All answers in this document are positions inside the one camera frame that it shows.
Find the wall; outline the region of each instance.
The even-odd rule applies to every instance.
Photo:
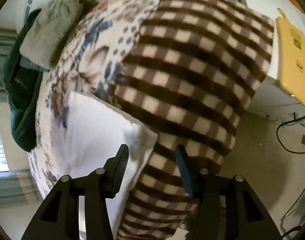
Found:
[[[20,240],[41,202],[0,207],[0,225],[11,240]]]
[[[10,129],[10,109],[8,103],[0,103],[1,140],[10,171],[29,168],[27,153],[14,141]]]
[[[7,0],[0,10],[0,28],[17,30],[22,28],[26,0]]]

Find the checkered blanket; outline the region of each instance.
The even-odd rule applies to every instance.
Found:
[[[119,239],[165,239],[195,209],[174,150],[183,144],[200,166],[219,172],[268,71],[273,30],[271,19],[229,0],[160,0],[142,22],[115,96],[158,142],[129,196]]]

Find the floor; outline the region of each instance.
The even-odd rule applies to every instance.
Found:
[[[281,217],[305,187],[305,155],[286,152],[277,141],[277,127],[274,122],[246,112],[237,128],[236,145],[224,159],[219,175],[228,178],[242,175],[279,228]],[[279,135],[286,147],[305,151],[300,143],[303,133],[305,129],[296,125],[281,128]],[[301,215],[287,218],[285,228],[296,226]],[[179,228],[171,239],[184,239],[185,233]]]

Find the floral blanket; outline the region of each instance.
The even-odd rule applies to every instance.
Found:
[[[45,73],[37,147],[29,153],[43,197],[62,176],[70,91],[89,92],[158,134],[130,192],[119,239],[174,234],[196,208],[174,150],[218,173],[236,127],[270,66],[273,21],[230,0],[122,0],[86,15]]]
[[[44,73],[36,110],[37,147],[28,153],[43,198],[64,175],[56,157],[63,151],[69,92],[89,92],[113,103],[121,62],[138,41],[140,23],[158,3],[122,0],[87,14],[71,34],[57,67]]]

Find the white pillow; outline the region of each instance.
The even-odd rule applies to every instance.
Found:
[[[57,159],[61,174],[72,178],[88,175],[114,157],[121,144],[129,147],[129,160],[120,192],[106,199],[114,236],[129,191],[134,187],[157,140],[157,135],[129,114],[98,98],[71,91],[64,155]],[[85,232],[84,198],[79,201],[79,229]]]

